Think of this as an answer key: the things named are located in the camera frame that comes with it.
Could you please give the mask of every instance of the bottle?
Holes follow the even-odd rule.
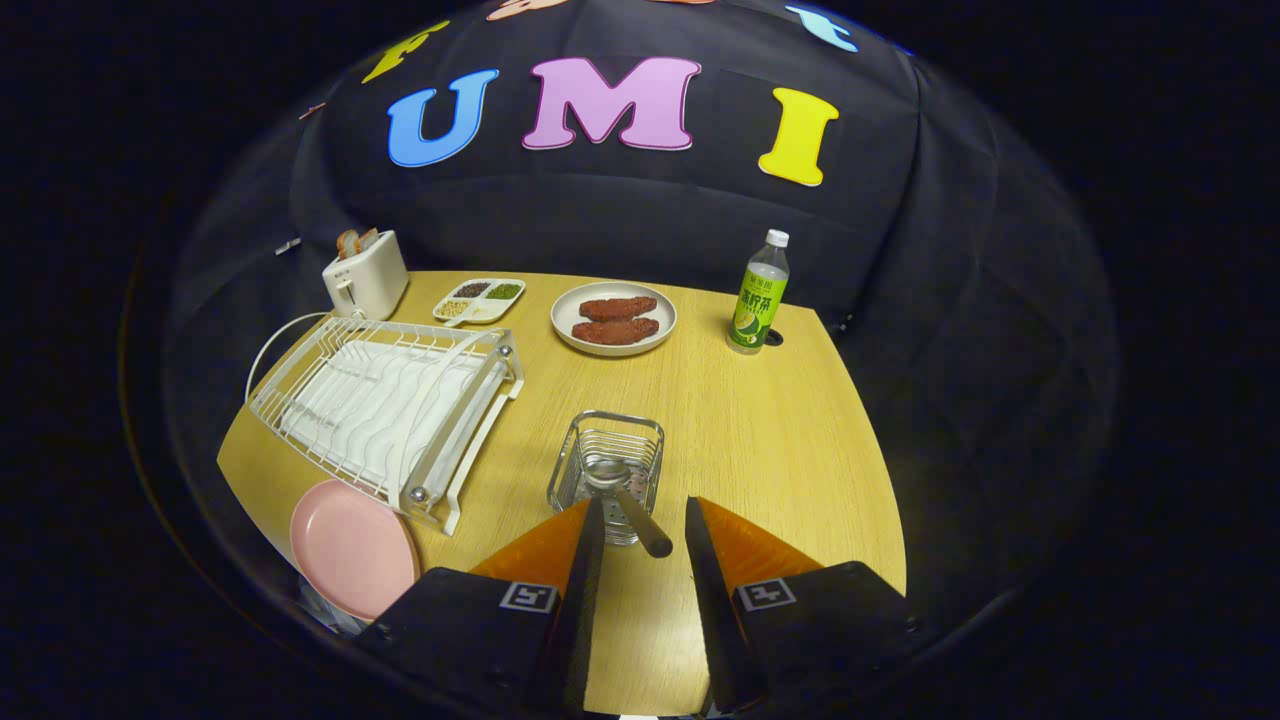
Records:
[[[764,236],[764,249],[746,263],[742,290],[737,293],[737,306],[728,328],[728,346],[742,355],[755,355],[764,347],[773,314],[782,302],[782,291],[791,274],[782,251],[788,237],[782,231],[769,231]]]

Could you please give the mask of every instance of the pink plate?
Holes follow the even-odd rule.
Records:
[[[298,501],[289,544],[311,587],[365,621],[417,580],[417,553],[396,511],[338,479]]]

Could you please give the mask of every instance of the toaster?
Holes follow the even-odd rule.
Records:
[[[408,284],[396,231],[379,233],[371,246],[352,258],[335,258],[321,275],[339,318],[385,320]]]

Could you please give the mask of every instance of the meat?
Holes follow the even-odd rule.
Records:
[[[652,318],[631,318],[630,320],[613,320],[609,323],[579,323],[573,325],[573,337],[596,345],[632,345],[655,332],[658,332],[658,320]]]
[[[657,306],[658,301],[653,297],[614,297],[612,300],[588,300],[577,306],[577,311],[584,318],[608,323],[611,320],[630,320]]]

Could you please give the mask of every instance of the bottle label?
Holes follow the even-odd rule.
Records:
[[[728,338],[742,347],[763,346],[786,287],[785,279],[771,281],[748,269],[746,277],[742,278],[742,290],[737,293],[737,306],[733,309]]]

